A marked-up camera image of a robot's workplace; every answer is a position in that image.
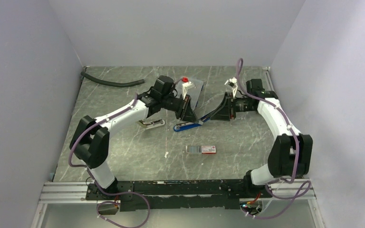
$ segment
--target label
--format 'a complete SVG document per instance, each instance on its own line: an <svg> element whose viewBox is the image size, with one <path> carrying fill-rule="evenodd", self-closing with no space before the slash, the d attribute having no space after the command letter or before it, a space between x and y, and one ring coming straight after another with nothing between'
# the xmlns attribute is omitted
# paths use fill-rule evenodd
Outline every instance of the label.
<svg viewBox="0 0 365 228"><path fill-rule="evenodd" d="M202 153L216 153L215 146L202 146Z"/></svg>

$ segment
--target white object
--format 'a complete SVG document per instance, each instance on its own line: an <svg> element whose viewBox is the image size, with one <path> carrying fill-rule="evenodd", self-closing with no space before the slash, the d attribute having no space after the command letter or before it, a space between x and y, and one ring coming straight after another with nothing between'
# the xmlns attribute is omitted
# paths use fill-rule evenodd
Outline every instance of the white object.
<svg viewBox="0 0 365 228"><path fill-rule="evenodd" d="M182 98L185 99L185 96L187 96L187 92L189 89L194 88L195 84L192 82L184 82L182 84Z"/></svg>
<svg viewBox="0 0 365 228"><path fill-rule="evenodd" d="M239 89L239 87L237 85L237 79L235 77L234 78L230 78L224 84L227 87L231 88L231 91L233 92L233 97L236 97L237 90Z"/></svg>
<svg viewBox="0 0 365 228"><path fill-rule="evenodd" d="M108 188L108 186L110 186L115 181L115 177L108 166L107 160L105 160L98 167L90 169L90 172L103 189Z"/></svg>
<svg viewBox="0 0 365 228"><path fill-rule="evenodd" d="M270 174L268 164L251 171L251 181L255 185L264 185L274 179L276 178Z"/></svg>
<svg viewBox="0 0 365 228"><path fill-rule="evenodd" d="M106 119L115 113L118 113L127 107L131 106L133 101L131 101L129 104L125 105L122 108L119 108L112 113L109 113L104 116L100 116L96 118L96 121L99 122L103 119ZM133 107L131 110L125 112L124 114L119 115L118 117L110 120L109 122L103 123L100 126L106 127L108 129L108 132L110 132L110 138L113 137L115 134L117 134L119 131L121 131L124 127L129 126L139 120L145 119L147 117L147 114L149 112L149 108L146 107L146 105L141 101L138 100L136 102L135 107Z"/></svg>
<svg viewBox="0 0 365 228"><path fill-rule="evenodd" d="M276 107L260 101L257 111L267 122L268 127L272 131L273 138L276 139L277 136L283 134L292 136L290 129L294 131L295 135L299 135L300 131L295 126L293 126L290 120L289 125L287 125L285 118L283 118L282 114L278 111L278 108L281 109L279 100L275 98L266 98L266 100L275 104ZM270 174L268 164L265 164L262 167L251 171L251 180L252 183L255 185L263 185L274 179L276 178L274 178Z"/></svg>
<svg viewBox="0 0 365 228"><path fill-rule="evenodd" d="M265 100L274 103L279 108L280 103L278 99L275 98L266 98ZM287 134L288 136L292 136L290 132L290 128L293 129L296 135L299 135L300 131L293 126L292 122L289 120L290 125L286 124L285 119L283 118L282 114L277 110L277 108L272 107L271 105L260 101L258 104L258 113L264 117L265 121L268 124L268 127L272 131L273 138L276 139L278 135Z"/></svg>

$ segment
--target black cable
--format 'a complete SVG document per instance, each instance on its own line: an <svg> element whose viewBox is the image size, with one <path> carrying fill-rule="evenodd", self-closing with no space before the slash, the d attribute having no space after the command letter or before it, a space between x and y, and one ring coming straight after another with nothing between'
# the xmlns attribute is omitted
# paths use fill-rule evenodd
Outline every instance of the black cable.
<svg viewBox="0 0 365 228"><path fill-rule="evenodd" d="M87 78L87 79L89 79L92 82L95 82L95 83L99 83L99 84L106 85L106 86L120 87L120 88L132 87L132 86L135 86L135 85L137 86L137 85L140 85L140 84L144 83L143 79L133 81L133 82L127 82L127 83L109 82L109 81L104 81L104 80L95 78L95 77L93 77L93 76L91 76L91 75L89 75L89 74L87 74L83 71L80 72L80 75Z"/></svg>
<svg viewBox="0 0 365 228"><path fill-rule="evenodd" d="M87 179L86 179L86 181L85 181L85 184L89 187L89 185L87 184L87 180L89 179L89 178L92 178L92 177L88 177Z"/></svg>
<svg viewBox="0 0 365 228"><path fill-rule="evenodd" d="M242 96L246 96L245 94L243 94L243 92L242 91L240 91L240 90L237 90Z"/></svg>
<svg viewBox="0 0 365 228"><path fill-rule="evenodd" d="M201 120L204 121L208 118L213 117L214 115L216 115L220 110L222 110L222 108L224 108L224 106L226 105L227 99L224 100L223 104L220 105L218 108L216 108L215 110L211 111L210 113L206 114L205 118L202 118Z"/></svg>

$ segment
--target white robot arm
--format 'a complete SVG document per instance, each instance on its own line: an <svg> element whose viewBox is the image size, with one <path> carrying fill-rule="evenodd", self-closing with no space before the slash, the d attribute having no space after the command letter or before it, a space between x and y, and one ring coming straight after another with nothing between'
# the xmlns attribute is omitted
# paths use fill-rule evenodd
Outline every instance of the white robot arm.
<svg viewBox="0 0 365 228"><path fill-rule="evenodd" d="M190 96L187 95L185 98L174 97L172 93L174 88L175 84L171 78L160 76L149 91L138 95L136 102L135 100L131 101L124 107L95 119L85 116L80 120L71 140L70 148L81 137L74 153L86 164L94 179L106 192L117 192L118 183L106 161L109 140L112 136L134 122L146 127L142 119L159 112L162 108L174 111L176 118L179 120L198 122L198 118L191 109ZM87 128L102 122L104 119L106 121L83 135Z"/></svg>

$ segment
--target gray marble surface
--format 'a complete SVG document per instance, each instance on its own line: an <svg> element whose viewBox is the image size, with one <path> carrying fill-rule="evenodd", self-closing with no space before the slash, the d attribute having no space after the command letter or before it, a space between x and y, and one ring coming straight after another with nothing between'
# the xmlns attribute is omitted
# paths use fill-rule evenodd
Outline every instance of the gray marble surface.
<svg viewBox="0 0 365 228"><path fill-rule="evenodd" d="M159 75L166 75L174 79L188 76L204 81L195 109L200 117L220 104L227 90L224 82L235 75L235 67L89 67L87 73L116 82L144 78L146 83L115 88L83 80L54 181L84 181L88 177L84 169L70 168L67 163L69 142L83 116L94 118L112 112L130 102L135 93L148 90ZM245 81L261 78L264 87L269 89L261 67L244 67L242 78ZM110 140L107 160L119 180L242 178L246 171L266 162L273 144L267 123L255 112L237 113L237 119L233 121L208 121L204 126L178 133L173 131L173 126L179 123L173 112L161 110L148 120L158 119L164 119L166 124L150 130L133 124ZM217 154L187 154L183 152L186 145L215 145ZM76 157L73 161L80 163Z"/></svg>

